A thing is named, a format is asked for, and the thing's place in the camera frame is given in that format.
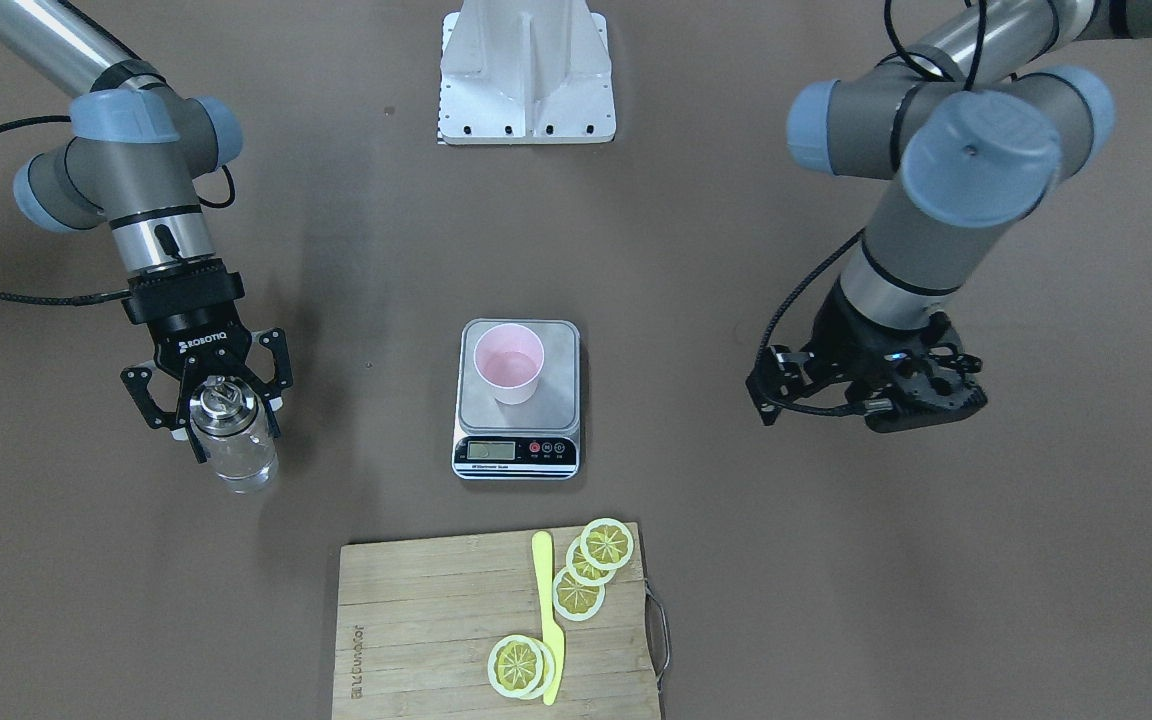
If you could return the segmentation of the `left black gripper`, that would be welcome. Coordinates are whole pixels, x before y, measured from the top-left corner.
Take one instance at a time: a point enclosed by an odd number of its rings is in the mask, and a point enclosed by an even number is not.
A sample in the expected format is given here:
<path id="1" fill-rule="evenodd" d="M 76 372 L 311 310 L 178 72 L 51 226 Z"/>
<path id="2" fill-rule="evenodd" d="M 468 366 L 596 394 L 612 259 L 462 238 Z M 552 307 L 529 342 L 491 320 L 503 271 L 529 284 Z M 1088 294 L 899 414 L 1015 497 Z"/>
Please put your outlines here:
<path id="1" fill-rule="evenodd" d="M 814 382 L 846 382 L 846 400 L 867 406 L 867 420 L 945 420 L 946 407 L 914 397 L 915 389 L 931 389 L 931 378 L 923 377 L 909 389 L 899 382 L 899 367 L 905 363 L 918 372 L 931 369 L 931 346 L 946 333 L 945 313 L 932 314 L 929 323 L 914 331 L 893 331 L 870 323 L 846 300 L 836 281 L 814 314 L 812 338 L 806 344 L 806 351 L 813 355 L 809 373 Z M 764 427 L 772 427 L 787 406 L 803 397 L 805 361 L 805 354 L 787 346 L 767 346 L 756 354 L 746 389 Z"/>

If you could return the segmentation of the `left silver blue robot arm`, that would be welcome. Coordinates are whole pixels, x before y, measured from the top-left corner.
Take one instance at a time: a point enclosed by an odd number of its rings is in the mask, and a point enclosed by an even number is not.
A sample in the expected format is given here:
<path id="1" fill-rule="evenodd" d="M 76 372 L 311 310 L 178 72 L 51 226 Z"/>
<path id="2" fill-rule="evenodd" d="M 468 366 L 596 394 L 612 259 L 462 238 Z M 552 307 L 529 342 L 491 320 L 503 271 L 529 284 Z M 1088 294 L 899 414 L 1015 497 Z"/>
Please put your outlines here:
<path id="1" fill-rule="evenodd" d="M 847 265 L 797 348 L 760 338 L 746 378 L 763 424 L 861 416 L 879 433 L 987 406 L 946 314 L 996 242 L 1100 154 L 1116 124 L 1096 74 L 1024 65 L 1071 41 L 1152 38 L 1152 1 L 969 1 L 859 79 L 814 82 L 786 120 L 799 167 L 887 190 L 836 251 Z"/>

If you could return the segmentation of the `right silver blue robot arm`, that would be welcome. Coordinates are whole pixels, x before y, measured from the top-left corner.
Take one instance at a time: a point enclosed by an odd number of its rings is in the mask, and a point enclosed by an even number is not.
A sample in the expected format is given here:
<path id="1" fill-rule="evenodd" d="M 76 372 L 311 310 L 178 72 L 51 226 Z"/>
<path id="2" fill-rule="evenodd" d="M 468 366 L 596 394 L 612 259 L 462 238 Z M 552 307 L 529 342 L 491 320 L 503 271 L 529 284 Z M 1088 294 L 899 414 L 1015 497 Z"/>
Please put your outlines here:
<path id="1" fill-rule="evenodd" d="M 236 115 L 215 97 L 177 94 L 69 1 L 0 1 L 0 41 L 70 94 L 71 137 L 28 160 L 13 195 L 46 232 L 108 225 L 129 275 L 126 314 L 156 346 L 152 366 L 123 373 L 147 427 L 200 462 L 270 465 L 291 355 L 283 331 L 238 319 L 242 279 L 218 258 L 195 187 L 241 154 Z M 147 392 L 154 369 L 177 379 L 170 409 Z"/>

